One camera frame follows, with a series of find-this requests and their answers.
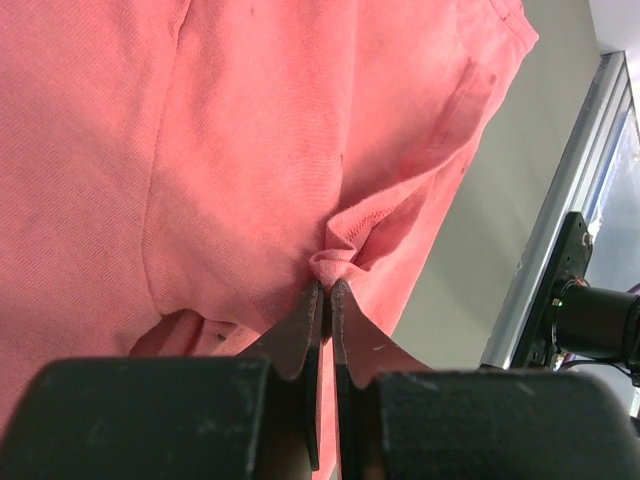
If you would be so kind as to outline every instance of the t-shirt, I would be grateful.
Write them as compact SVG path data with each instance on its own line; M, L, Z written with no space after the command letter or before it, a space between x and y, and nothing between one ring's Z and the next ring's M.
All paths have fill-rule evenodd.
M391 333L537 38L519 0L8 0L0 25L0 425L53 359L235 354L314 278Z

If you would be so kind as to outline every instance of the white surface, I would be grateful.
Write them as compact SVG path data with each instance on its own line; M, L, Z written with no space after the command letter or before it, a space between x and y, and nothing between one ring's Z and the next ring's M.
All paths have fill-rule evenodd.
M602 53L624 50L631 89L640 98L640 0L590 0Z
M540 41L489 124L394 338L477 366L599 63L588 0L524 0Z

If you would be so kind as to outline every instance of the wrinkled fabric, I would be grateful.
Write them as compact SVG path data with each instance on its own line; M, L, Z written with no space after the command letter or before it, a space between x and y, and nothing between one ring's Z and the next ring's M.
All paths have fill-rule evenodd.
M235 354L314 278L391 333L537 38L519 0L8 0L0 27L0 425L52 359Z

